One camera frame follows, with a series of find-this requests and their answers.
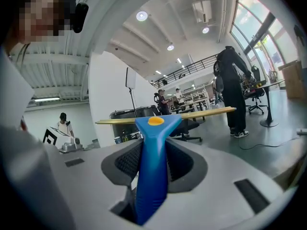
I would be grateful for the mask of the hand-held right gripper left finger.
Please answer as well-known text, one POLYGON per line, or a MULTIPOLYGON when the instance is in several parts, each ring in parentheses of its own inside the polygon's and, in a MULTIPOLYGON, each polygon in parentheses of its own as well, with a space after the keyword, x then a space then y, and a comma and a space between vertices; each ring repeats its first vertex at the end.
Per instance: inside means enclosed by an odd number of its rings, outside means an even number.
POLYGON ((115 185, 130 185, 141 163, 143 140, 135 140, 107 157, 101 163, 103 174, 115 185))

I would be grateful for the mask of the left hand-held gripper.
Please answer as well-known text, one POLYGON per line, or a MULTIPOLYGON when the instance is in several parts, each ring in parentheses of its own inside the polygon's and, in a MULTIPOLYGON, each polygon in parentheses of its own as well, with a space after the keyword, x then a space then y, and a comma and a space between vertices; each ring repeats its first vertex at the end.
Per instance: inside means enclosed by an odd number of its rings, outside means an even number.
POLYGON ((50 126, 46 128, 43 143, 56 146, 61 153, 69 153, 83 149, 79 138, 74 138, 50 126))

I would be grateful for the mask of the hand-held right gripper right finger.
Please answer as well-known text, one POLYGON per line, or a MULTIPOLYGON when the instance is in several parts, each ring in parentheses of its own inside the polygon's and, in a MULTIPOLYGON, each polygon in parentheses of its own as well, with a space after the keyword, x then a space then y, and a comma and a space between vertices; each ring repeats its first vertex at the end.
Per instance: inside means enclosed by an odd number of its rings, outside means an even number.
POLYGON ((166 140, 168 193, 185 193, 196 188, 208 172, 208 163, 203 156, 188 149, 188 143, 166 140))

